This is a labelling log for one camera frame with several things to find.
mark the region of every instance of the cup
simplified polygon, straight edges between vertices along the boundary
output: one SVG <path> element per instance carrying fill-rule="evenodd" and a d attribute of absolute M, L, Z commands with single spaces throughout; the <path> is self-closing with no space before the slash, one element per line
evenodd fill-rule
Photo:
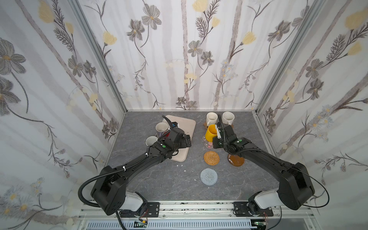
<path fill-rule="evenodd" d="M 147 146 L 153 145 L 157 141 L 157 139 L 158 138 L 155 136 L 150 136 L 149 138 L 146 139 L 146 145 Z"/>
<path fill-rule="evenodd" d="M 235 115 L 231 112 L 224 112 L 222 114 L 222 123 L 232 125 L 235 119 Z"/>
<path fill-rule="evenodd" d="M 218 117 L 216 113 L 214 112 L 207 113 L 207 116 L 206 116 L 207 127 L 209 127 L 210 125 L 216 124 L 217 120 L 218 120 Z"/>
<path fill-rule="evenodd" d="M 208 126 L 205 137 L 208 142 L 212 142 L 213 138 L 217 137 L 217 131 L 216 131 L 215 125 Z"/>
<path fill-rule="evenodd" d="M 165 122 L 160 122 L 156 125 L 156 137 L 160 137 L 166 130 L 169 129 L 169 126 Z"/>

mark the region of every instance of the countertop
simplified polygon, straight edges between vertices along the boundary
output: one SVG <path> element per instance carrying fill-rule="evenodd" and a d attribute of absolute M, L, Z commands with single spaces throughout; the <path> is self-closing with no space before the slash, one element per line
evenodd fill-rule
<path fill-rule="evenodd" d="M 251 161 L 245 160 L 240 167 L 227 161 L 227 153 L 222 149 L 208 149 L 202 141 L 206 129 L 203 123 L 208 112 L 128 112 L 117 135 L 108 165 L 116 167 L 144 153 L 145 140 L 156 133 L 155 126 L 162 121 L 161 115 L 173 115 L 196 121 L 192 146 L 183 162 L 165 160 L 130 181 L 129 192 L 139 192 L 147 200 L 237 200 L 248 199 L 255 192 L 278 187 L 268 172 Z M 250 139 L 261 149 L 267 150 L 251 112 L 233 112 L 234 132 L 238 137 Z M 220 162 L 215 166 L 205 163 L 203 155 L 215 151 Z M 217 172 L 216 184 L 202 183 L 200 173 L 205 168 Z"/>

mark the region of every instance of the white mug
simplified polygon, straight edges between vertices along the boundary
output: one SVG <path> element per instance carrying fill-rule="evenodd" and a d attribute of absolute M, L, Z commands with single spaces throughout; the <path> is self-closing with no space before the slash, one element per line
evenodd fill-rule
<path fill-rule="evenodd" d="M 216 113 L 214 112 L 207 113 L 207 116 L 206 116 L 207 127 L 210 125 L 216 124 L 217 120 L 218 120 L 218 117 Z"/>
<path fill-rule="evenodd" d="M 156 131 L 158 137 L 160 137 L 166 130 L 169 129 L 169 126 L 165 122 L 160 122 L 156 125 Z"/>
<path fill-rule="evenodd" d="M 235 116 L 231 112 L 224 112 L 222 114 L 222 123 L 232 125 L 234 122 Z"/>
<path fill-rule="evenodd" d="M 150 136 L 149 138 L 146 139 L 146 145 L 147 146 L 153 145 L 157 141 L 157 139 L 158 138 L 155 136 Z"/>

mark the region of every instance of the wall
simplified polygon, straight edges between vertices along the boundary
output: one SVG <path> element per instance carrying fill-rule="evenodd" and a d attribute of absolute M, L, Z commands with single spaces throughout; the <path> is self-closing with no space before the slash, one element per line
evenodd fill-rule
<path fill-rule="evenodd" d="M 66 1 L 1 1 L 0 21 L 0 226 L 71 229 L 123 114 Z"/>
<path fill-rule="evenodd" d="M 326 185 L 325 230 L 366 229 L 368 4 L 327 1 L 276 85 L 262 121 L 282 159 Z M 322 187 L 309 204 L 327 201 Z"/>
<path fill-rule="evenodd" d="M 128 109 L 178 110 L 255 109 L 312 4 L 79 2 Z"/>

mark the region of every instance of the white rectangular tray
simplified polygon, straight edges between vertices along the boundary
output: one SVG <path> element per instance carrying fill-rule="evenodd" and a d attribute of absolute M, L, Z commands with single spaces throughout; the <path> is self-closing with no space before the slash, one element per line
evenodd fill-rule
<path fill-rule="evenodd" d="M 180 129 L 182 129 L 185 134 L 189 135 L 190 139 L 192 139 L 195 124 L 196 124 L 195 120 L 191 120 L 191 119 L 183 118 L 183 117 L 176 117 L 176 116 L 172 116 L 172 115 L 166 115 L 166 117 L 171 122 L 174 122 L 174 121 L 177 122 L 178 127 Z M 178 155 L 173 156 L 172 160 L 176 160 L 176 161 L 179 161 L 179 162 L 185 161 L 185 159 L 187 158 L 188 151 L 189 151 L 189 148 L 179 149 Z"/>

